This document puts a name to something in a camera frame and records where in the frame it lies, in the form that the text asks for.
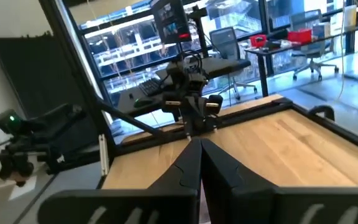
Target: keyboard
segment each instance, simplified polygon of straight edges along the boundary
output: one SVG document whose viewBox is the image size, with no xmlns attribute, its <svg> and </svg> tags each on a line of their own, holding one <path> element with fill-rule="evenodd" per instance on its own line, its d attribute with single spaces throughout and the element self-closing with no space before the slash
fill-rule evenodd
<svg viewBox="0 0 358 224">
<path fill-rule="evenodd" d="M 139 88 L 146 96 L 155 96 L 162 93 L 162 88 L 160 87 L 160 80 L 156 78 L 151 78 L 146 82 L 139 84 Z"/>
</svg>

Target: wooden table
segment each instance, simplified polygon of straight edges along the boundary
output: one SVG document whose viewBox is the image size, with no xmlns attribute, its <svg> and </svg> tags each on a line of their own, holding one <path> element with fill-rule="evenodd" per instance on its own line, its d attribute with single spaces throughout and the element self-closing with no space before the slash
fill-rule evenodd
<svg viewBox="0 0 358 224">
<path fill-rule="evenodd" d="M 233 113 L 268 103 L 272 95 L 222 110 Z M 164 130 L 177 128 L 167 126 Z M 148 136 L 140 133 L 126 141 Z M 358 147 L 288 110 L 201 136 L 279 186 L 358 186 Z M 146 189 L 175 161 L 188 140 L 115 158 L 103 189 Z"/>
</svg>

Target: mesh office chair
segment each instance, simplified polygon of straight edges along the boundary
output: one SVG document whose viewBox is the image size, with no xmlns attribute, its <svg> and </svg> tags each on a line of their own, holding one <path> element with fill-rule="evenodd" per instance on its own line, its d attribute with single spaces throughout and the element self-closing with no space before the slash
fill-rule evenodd
<svg viewBox="0 0 358 224">
<path fill-rule="evenodd" d="M 294 14 L 290 18 L 291 30 L 298 31 L 300 29 L 312 28 L 314 24 L 320 23 L 322 19 L 320 9 L 311 10 L 307 12 L 301 12 Z M 296 80 L 296 75 L 306 69 L 311 70 L 313 73 L 315 70 L 318 72 L 318 80 L 321 81 L 323 77 L 321 76 L 321 67 L 334 67 L 334 71 L 338 72 L 339 69 L 336 65 L 330 65 L 325 63 L 315 62 L 314 58 L 321 58 L 324 54 L 333 51 L 333 40 L 321 41 L 314 44 L 306 45 L 300 47 L 298 50 L 292 52 L 292 57 L 306 57 L 310 58 L 310 63 L 295 70 L 293 74 L 293 79 Z"/>
<path fill-rule="evenodd" d="M 240 48 L 233 27 L 227 27 L 227 28 L 211 31 L 209 33 L 209 36 L 211 37 L 212 44 L 214 45 L 214 47 L 217 48 L 218 52 L 221 54 L 221 57 L 223 59 L 236 59 L 236 60 L 241 59 Z M 232 75 L 229 74 L 231 83 L 228 84 L 218 94 L 220 95 L 221 93 L 224 93 L 228 90 L 230 91 L 230 89 L 232 88 L 234 90 L 234 97 L 237 100 L 240 100 L 240 93 L 237 89 L 238 86 L 241 86 L 243 88 L 254 87 L 254 92 L 257 93 L 257 88 L 255 85 L 236 82 L 235 77 L 240 75 L 242 72 L 243 70 L 240 70 L 238 72 L 233 72 Z"/>
</svg>

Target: red box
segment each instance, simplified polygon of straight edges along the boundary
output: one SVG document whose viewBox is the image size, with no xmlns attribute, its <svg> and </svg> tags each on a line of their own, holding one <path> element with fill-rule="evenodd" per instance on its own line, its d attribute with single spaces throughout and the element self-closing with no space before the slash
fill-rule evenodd
<svg viewBox="0 0 358 224">
<path fill-rule="evenodd" d="M 251 40 L 251 46 L 253 47 L 263 47 L 266 43 L 265 34 L 254 35 L 249 39 Z"/>
<path fill-rule="evenodd" d="M 311 42 L 311 29 L 302 29 L 299 31 L 288 32 L 288 40 L 305 44 Z"/>
</svg>

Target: desk leg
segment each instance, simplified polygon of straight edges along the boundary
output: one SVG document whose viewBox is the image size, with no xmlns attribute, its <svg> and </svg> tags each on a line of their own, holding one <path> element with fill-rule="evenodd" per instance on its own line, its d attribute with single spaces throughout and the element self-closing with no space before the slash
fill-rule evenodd
<svg viewBox="0 0 358 224">
<path fill-rule="evenodd" d="M 267 90 L 267 77 L 266 77 L 266 69 L 265 69 L 265 60 L 263 56 L 258 55 L 258 66 L 259 66 L 260 85 L 262 87 L 262 96 L 266 97 L 269 95 L 269 91 Z"/>
</svg>

